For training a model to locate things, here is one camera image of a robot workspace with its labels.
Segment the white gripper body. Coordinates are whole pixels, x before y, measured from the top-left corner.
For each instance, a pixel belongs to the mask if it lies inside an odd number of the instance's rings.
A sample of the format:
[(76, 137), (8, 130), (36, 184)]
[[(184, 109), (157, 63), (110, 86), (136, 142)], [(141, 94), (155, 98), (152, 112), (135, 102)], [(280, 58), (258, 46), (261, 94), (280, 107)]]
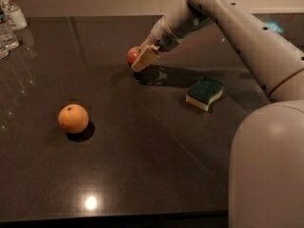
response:
[(150, 30), (141, 47), (153, 46), (159, 51), (170, 51), (183, 41), (181, 19), (164, 15)]

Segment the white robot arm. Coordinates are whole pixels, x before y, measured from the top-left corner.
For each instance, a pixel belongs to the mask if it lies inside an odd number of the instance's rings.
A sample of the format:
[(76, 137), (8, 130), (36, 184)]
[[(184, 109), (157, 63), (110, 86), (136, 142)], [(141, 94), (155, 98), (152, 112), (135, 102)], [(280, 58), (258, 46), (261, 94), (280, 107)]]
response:
[(235, 0), (183, 0), (140, 46), (152, 65), (208, 22), (217, 24), (269, 99), (240, 124), (230, 149), (229, 228), (304, 228), (304, 52)]

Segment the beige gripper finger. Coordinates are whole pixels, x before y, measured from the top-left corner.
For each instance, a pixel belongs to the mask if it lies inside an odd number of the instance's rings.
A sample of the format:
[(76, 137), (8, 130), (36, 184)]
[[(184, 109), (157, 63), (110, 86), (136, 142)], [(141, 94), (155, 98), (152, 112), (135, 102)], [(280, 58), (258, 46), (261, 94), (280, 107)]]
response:
[(156, 46), (133, 47), (131, 51), (136, 55), (130, 66), (135, 72), (143, 71), (160, 58), (159, 48)]

